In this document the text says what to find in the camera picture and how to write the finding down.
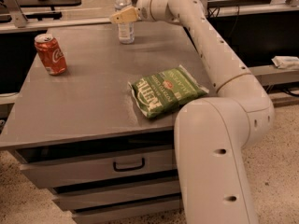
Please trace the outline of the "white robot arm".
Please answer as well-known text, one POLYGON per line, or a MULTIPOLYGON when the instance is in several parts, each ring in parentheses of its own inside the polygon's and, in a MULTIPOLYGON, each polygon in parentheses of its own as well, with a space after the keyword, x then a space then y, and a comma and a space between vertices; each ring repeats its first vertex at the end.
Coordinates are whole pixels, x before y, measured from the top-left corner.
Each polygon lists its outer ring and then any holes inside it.
POLYGON ((200 0, 138 0, 113 23, 166 21, 187 28, 215 96, 181 108, 175 153, 187 224, 259 224, 242 147, 271 128, 275 111, 262 85, 206 18, 200 0))

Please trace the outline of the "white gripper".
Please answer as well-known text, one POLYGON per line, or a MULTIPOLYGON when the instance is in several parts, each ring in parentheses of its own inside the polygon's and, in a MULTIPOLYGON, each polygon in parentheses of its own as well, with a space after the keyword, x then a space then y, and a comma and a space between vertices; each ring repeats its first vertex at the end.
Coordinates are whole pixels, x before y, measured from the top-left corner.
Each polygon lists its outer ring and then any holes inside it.
POLYGON ((138 21, 139 17, 142 21, 151 21, 150 1, 151 0, 137 0, 136 8, 125 7, 113 13, 109 17, 109 20, 115 24, 135 22, 138 21))

